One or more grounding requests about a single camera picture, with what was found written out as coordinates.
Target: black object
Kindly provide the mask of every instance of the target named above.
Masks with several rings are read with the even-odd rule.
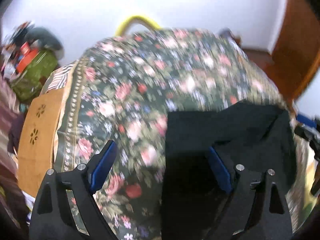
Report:
[[[320,119],[318,117],[315,118],[316,130],[320,132]]]
[[[206,240],[289,240],[291,217],[281,185],[273,170],[235,169],[237,185]]]
[[[319,131],[319,120],[316,119],[316,124],[317,124],[317,131]],[[298,136],[300,136],[302,139],[305,139],[306,141],[309,142],[309,146],[313,151],[315,152],[315,160],[320,161],[320,140],[318,136],[307,129],[306,127],[297,125],[296,128],[294,129],[294,133]],[[313,196],[318,196],[320,192],[320,180],[315,180],[312,184],[310,193]]]
[[[206,158],[212,145],[224,163],[227,156],[249,171],[273,169],[282,195],[295,181],[290,119],[277,106],[240,102],[221,112],[171,112],[167,126],[163,240],[203,239],[228,201]],[[233,165],[228,170],[233,179]]]
[[[29,208],[13,174],[0,165],[0,230],[1,239],[27,240]]]
[[[103,218],[92,197],[101,188],[116,157],[115,142],[109,140],[100,154],[74,170],[57,173],[47,171],[33,208],[29,236],[43,239],[113,239],[117,237]],[[73,190],[79,213],[90,238],[78,232],[72,218],[66,190]]]
[[[320,205],[316,205],[306,221],[293,235],[291,240],[318,240],[320,225]]]

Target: clutter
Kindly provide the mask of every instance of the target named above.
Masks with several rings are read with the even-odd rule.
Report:
[[[57,67],[63,55],[58,39],[42,27],[30,22],[20,25],[1,52],[4,63],[1,73],[21,102],[29,104]]]

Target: blue object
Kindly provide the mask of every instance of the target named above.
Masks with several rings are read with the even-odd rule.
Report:
[[[302,114],[297,114],[296,120],[298,122],[304,123],[306,126],[312,127],[312,128],[317,128],[317,124],[314,120],[311,120],[307,117],[305,117]]]
[[[100,96],[100,95],[101,95],[101,93],[98,92],[98,91],[92,91],[91,94],[92,94],[92,95],[95,95],[95,96]]]
[[[97,190],[100,190],[106,181],[107,175],[115,161],[117,153],[117,145],[115,142],[112,142],[108,149],[105,152],[101,152],[103,157],[98,163],[95,170],[92,172],[92,181],[90,185],[90,192],[95,193]]]
[[[227,194],[230,194],[233,190],[231,185],[231,175],[213,147],[210,147],[207,158],[219,187]]]

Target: pink rose pattern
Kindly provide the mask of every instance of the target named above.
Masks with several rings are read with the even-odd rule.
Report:
[[[105,189],[105,192],[108,196],[112,196],[117,193],[118,190],[123,186],[124,179],[121,178],[118,174],[111,175],[109,177],[109,186]]]
[[[94,71],[94,68],[93,68],[93,67],[86,68],[86,69],[84,70],[84,74],[85,74],[86,78],[87,78],[89,81],[91,81],[91,82],[94,81],[94,78],[95,78],[95,76],[96,76],[96,72]]]
[[[92,149],[92,143],[85,139],[85,138],[81,138],[78,141],[78,148],[79,148],[79,155],[84,157],[85,160],[89,160],[91,154],[93,153],[93,149]]]
[[[82,88],[76,90],[78,81]],[[66,171],[87,163],[108,139],[114,140],[118,155],[95,194],[98,207],[118,239],[142,239],[140,227],[148,235],[144,240],[158,239],[161,227],[153,216],[159,215],[154,211],[161,199],[167,112],[224,109],[245,98],[283,103],[273,83],[240,49],[208,31],[161,30],[105,39],[85,52],[73,73],[55,168]],[[75,205],[71,196],[70,203]],[[79,216],[76,206],[72,212]]]

